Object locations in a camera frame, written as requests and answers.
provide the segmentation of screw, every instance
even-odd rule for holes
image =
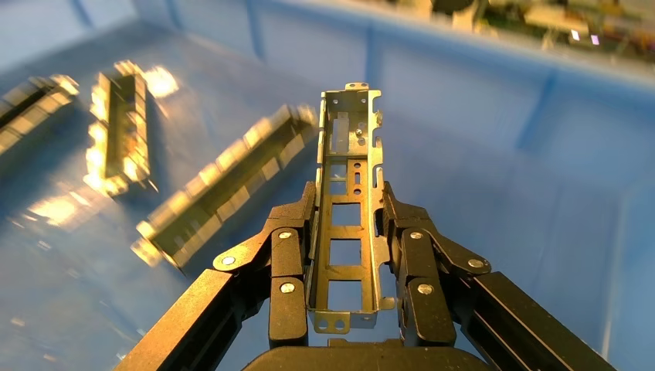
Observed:
[[[484,267],[484,263],[479,261],[478,259],[471,259],[469,260],[469,265],[473,268],[482,268]]]
[[[289,294],[290,292],[294,292],[296,289],[296,286],[292,284],[291,282],[286,282],[283,283],[282,286],[280,286],[280,291],[282,291],[283,294]]]
[[[234,257],[224,257],[222,260],[223,265],[232,265],[236,259]]]
[[[420,284],[419,285],[419,292],[424,295],[430,295],[432,294],[432,291],[434,288],[432,287],[431,284]]]

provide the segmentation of metal part in bin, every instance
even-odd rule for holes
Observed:
[[[163,256],[184,267],[246,202],[316,138],[317,119],[307,106],[282,106],[262,118],[137,225],[132,250],[148,265]]]
[[[126,193],[132,185],[145,188],[150,177],[147,85],[141,69],[129,61],[117,72],[100,73],[93,87],[89,126],[93,147],[87,151],[85,182],[109,196]]]
[[[0,99],[0,176],[46,140],[73,110],[77,83],[68,76],[30,77]]]
[[[389,261],[386,240],[375,230],[375,213],[383,206],[384,179],[382,140],[375,136],[382,126],[382,112],[373,112],[373,100],[381,95],[366,83],[349,83],[345,90],[322,94],[316,176],[319,211],[305,284],[316,332],[346,334],[350,328],[373,328],[378,311],[395,307],[394,298],[382,297],[378,276],[380,266]],[[344,206],[350,206],[346,213],[354,214],[349,215],[352,223],[336,225],[334,215]],[[360,264],[332,264],[333,243],[345,240],[360,245]],[[361,311],[328,309],[328,291],[334,281],[361,282]]]

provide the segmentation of blue plastic bin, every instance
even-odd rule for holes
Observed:
[[[0,90],[65,73],[80,84],[82,110],[97,72],[118,60],[171,71],[179,91],[157,113],[162,196],[281,104],[317,106],[322,90],[367,81],[382,90],[385,178],[398,198],[425,206],[445,235],[615,367],[655,369],[652,75],[364,7],[282,0],[5,0],[0,50]],[[89,122],[80,112],[0,179],[0,368],[111,369],[190,283],[129,251],[153,205],[83,187]],[[308,164],[262,205],[259,224],[215,248],[258,231],[271,206],[297,199],[313,177]],[[68,219],[34,215],[44,200],[72,207]],[[397,336],[394,312],[380,321],[350,339]],[[264,305],[220,369],[263,352],[266,326]]]

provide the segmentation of metal bracket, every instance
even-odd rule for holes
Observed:
[[[148,89],[141,69],[130,61],[116,63],[117,73],[98,75],[93,87],[89,126],[93,146],[87,150],[84,181],[108,196],[126,193],[150,177]]]
[[[143,238],[132,250],[150,266],[163,257],[182,269],[316,133],[316,114],[308,106],[284,105],[262,118],[137,225]]]
[[[345,334],[350,328],[373,328],[378,311],[395,307],[394,298],[382,297],[378,277],[380,266],[389,261],[386,240],[375,231],[375,212],[382,208],[383,177],[382,140],[375,136],[382,126],[382,113],[373,112],[373,100],[381,95],[379,90],[369,90],[366,83],[349,83],[345,90],[322,94],[318,215],[306,275],[307,308],[316,332]],[[357,206],[352,207],[351,225],[337,225],[333,219],[344,205]],[[361,263],[331,264],[331,242],[335,240],[358,241]],[[331,281],[361,282],[361,310],[332,311],[328,307]]]
[[[31,77],[0,98],[0,176],[49,140],[53,125],[72,113],[77,94],[75,81],[55,75]]]

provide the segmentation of rectangular hole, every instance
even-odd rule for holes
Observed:
[[[371,179],[373,181],[373,188],[378,188],[378,169],[381,168],[382,165],[376,165],[373,167],[373,172],[371,173]]]
[[[361,281],[330,281],[327,308],[332,311],[361,311]]]
[[[345,179],[346,165],[330,165],[330,177]]]
[[[332,205],[333,226],[360,226],[361,208],[358,203]]]
[[[345,195],[346,194],[346,182],[330,182],[330,194],[331,195]]]
[[[330,240],[330,265],[361,265],[361,240]]]
[[[335,118],[332,121],[332,151],[348,152],[348,122],[347,118]]]

